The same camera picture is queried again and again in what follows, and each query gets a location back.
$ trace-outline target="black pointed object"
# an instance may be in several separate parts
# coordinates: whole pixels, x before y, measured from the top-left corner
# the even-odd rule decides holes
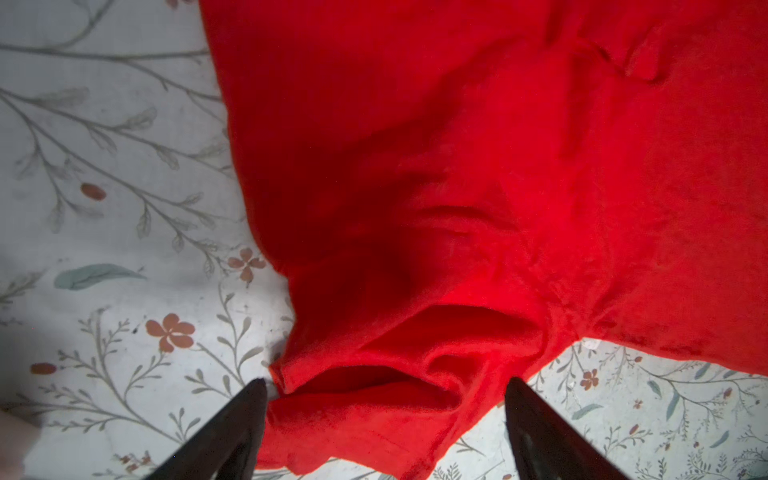
[[[266,383],[253,380],[145,480],[250,480],[265,419]]]
[[[505,408],[521,480],[629,480],[522,379],[507,384]]]

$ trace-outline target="red fabric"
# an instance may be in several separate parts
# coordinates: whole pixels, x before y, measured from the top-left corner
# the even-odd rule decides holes
[[[296,307],[261,467],[427,478],[583,336],[768,373],[768,2],[201,4]]]

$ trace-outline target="blue-green leaf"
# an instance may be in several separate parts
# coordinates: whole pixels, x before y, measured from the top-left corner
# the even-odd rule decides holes
[[[579,420],[581,417],[583,417],[584,415],[587,415],[592,410],[601,409],[601,408],[603,408],[602,405],[598,405],[597,403],[590,403],[589,405],[585,406],[583,409],[571,415],[571,420]]]
[[[59,273],[53,280],[53,286],[63,290],[83,290],[105,280],[116,278],[147,279],[147,277],[119,265],[96,263]]]
[[[672,414],[674,413],[674,410],[677,408],[677,403],[680,401],[680,394],[677,393],[677,391],[672,396],[672,401],[670,402],[670,405],[667,407],[667,420],[672,418]]]
[[[730,433],[730,430],[725,432],[723,436],[720,437],[720,440],[710,445],[710,448],[714,449],[715,447],[719,447],[720,445],[722,445],[726,440],[728,440],[729,433]]]
[[[694,375],[694,379],[698,380],[703,377],[704,374],[707,373],[707,370],[710,369],[711,365],[711,363],[704,363],[704,366],[701,367],[698,372],[696,372],[696,375]]]
[[[650,386],[650,389],[654,391],[656,395],[661,398],[661,389],[659,388],[659,384],[654,382],[653,380],[648,381],[648,386]]]

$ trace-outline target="floral bedsheet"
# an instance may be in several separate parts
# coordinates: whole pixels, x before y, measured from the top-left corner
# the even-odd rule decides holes
[[[0,402],[43,425],[30,478],[140,478],[267,376],[293,324],[199,11],[6,0],[0,66]],[[632,478],[768,474],[765,378],[585,340],[531,385]],[[496,408],[433,477],[516,478],[504,432]],[[331,460],[304,478],[391,477]]]

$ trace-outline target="white surface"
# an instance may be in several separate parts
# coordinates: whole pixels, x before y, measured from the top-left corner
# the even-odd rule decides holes
[[[292,325],[282,278],[253,268],[247,283],[242,269],[228,266],[241,250],[257,257],[257,249],[232,178],[210,58],[179,53],[206,48],[199,11],[179,3],[0,2],[0,386],[7,408],[46,425],[28,458],[28,474],[38,478],[147,474],[240,380],[266,376],[264,365]],[[51,47],[68,39],[77,41]],[[162,52],[175,53],[135,56]],[[41,150],[30,157],[33,131]],[[99,263],[145,278],[56,287],[62,272]],[[170,313],[194,326],[194,344],[165,354],[149,373],[157,378],[135,382],[153,357],[160,361],[160,339],[147,321]],[[234,353],[227,343],[237,341],[246,318]],[[97,324],[101,338],[115,334],[107,349],[97,348]],[[256,354],[243,361],[249,351]],[[40,363],[56,371],[33,374]],[[586,390],[584,372],[592,369],[598,384]],[[127,390],[132,379],[143,388]],[[531,384],[631,477],[768,473],[765,379],[603,342],[576,345]],[[368,471],[338,461],[306,478],[386,478]],[[506,475],[514,478],[515,468],[497,408],[434,476]]]

